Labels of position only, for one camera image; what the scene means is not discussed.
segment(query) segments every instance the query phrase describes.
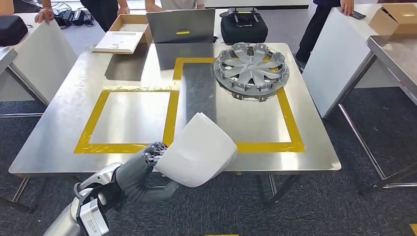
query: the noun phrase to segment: open cardboard box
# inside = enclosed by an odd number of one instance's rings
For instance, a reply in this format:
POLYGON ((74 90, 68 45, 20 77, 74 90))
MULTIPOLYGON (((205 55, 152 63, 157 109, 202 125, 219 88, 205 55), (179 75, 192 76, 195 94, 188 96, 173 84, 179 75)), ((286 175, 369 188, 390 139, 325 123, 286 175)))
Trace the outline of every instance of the open cardboard box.
POLYGON ((93 48, 95 53, 133 54, 138 44, 152 42, 152 34, 145 15, 121 14, 93 48))
POLYGON ((417 33, 417 7, 414 4, 383 4, 369 26, 379 35, 417 33))

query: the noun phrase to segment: white lampshade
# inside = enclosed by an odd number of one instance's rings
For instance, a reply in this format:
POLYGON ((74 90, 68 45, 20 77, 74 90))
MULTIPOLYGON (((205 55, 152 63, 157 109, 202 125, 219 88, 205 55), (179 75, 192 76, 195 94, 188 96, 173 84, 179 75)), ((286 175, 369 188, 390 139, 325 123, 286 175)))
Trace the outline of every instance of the white lampshade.
POLYGON ((155 168, 182 185, 197 187, 223 172, 237 152, 235 143, 219 126, 197 113, 155 168))

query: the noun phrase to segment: stainless steel table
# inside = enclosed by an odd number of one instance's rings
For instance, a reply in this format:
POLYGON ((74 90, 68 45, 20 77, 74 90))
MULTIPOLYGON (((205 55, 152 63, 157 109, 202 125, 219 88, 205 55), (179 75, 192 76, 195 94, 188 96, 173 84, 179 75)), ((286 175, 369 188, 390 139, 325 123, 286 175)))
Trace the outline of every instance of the stainless steel table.
MULTIPOLYGON (((21 71, 14 65, 13 61, 17 57, 17 52, 11 47, 0 47, 0 75, 6 73, 7 76, 13 78, 22 88, 31 95, 35 100, 47 105, 45 99, 42 98, 40 93, 34 89, 34 86, 29 80, 22 74, 21 71)), ((0 114, 0 118, 30 118, 40 117, 42 113, 24 113, 24 114, 0 114)), ((31 208, 19 203, 19 199, 29 181, 28 177, 24 177, 22 183, 19 186, 16 194, 12 200, 0 198, 0 203, 17 208, 21 211, 29 212, 31 208)))
POLYGON ((366 43, 371 51, 349 81, 344 96, 337 102, 349 126, 381 178, 381 181, 364 188, 362 193, 370 194, 382 188, 416 187, 417 183, 397 183, 397 181, 417 173, 417 162, 397 173, 386 176, 343 107, 342 102, 375 60, 380 60, 387 67, 387 73, 392 74, 399 81, 405 94, 417 104, 417 35, 371 36, 366 43))
POLYGON ((219 86, 212 63, 224 44, 151 44, 149 52, 140 46, 131 56, 87 48, 9 171, 23 177, 94 173, 124 163, 146 143, 171 143, 196 112, 236 142, 239 153, 227 171, 293 175, 291 183, 298 174, 339 170, 288 46, 267 45, 286 57, 290 77, 264 102, 237 100, 219 86))

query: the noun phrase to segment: black case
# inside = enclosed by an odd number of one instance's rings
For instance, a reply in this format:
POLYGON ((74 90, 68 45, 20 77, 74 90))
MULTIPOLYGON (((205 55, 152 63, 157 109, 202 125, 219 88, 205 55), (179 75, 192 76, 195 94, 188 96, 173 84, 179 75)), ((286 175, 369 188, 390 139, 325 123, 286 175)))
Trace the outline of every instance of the black case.
POLYGON ((19 16, 0 16, 0 47, 16 45, 28 33, 19 16))
POLYGON ((222 14, 220 16, 222 17, 220 28, 225 44, 265 42, 268 35, 268 27, 261 16, 258 16, 258 22, 253 21, 251 23, 252 26, 244 27, 239 27, 234 17, 230 17, 228 14, 222 14))

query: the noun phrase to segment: yellow tape square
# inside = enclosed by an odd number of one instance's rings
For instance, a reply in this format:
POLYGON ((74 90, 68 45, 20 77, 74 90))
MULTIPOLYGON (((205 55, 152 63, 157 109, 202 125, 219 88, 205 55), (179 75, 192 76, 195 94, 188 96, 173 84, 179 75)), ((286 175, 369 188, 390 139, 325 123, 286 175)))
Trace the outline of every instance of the yellow tape square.
MULTIPOLYGON (((111 92, 169 92, 167 116, 162 141, 170 145, 174 141, 174 129, 177 118, 179 100, 179 81, 182 78, 182 69, 185 63, 214 63, 215 58, 177 58, 174 67, 172 86, 169 87, 140 87, 140 86, 107 86, 98 97, 86 126, 74 149, 74 153, 137 153, 148 144, 90 144, 90 138, 97 125, 104 105, 111 92)), ((296 121, 288 103, 284 88, 277 91, 278 104, 281 107, 285 124, 291 142, 236 142, 238 152, 302 152, 305 150, 301 140, 296 121)))
POLYGON ((416 235, 416 236, 417 236, 417 224, 410 224, 410 227, 411 227, 411 229, 413 230, 414 235, 416 235))

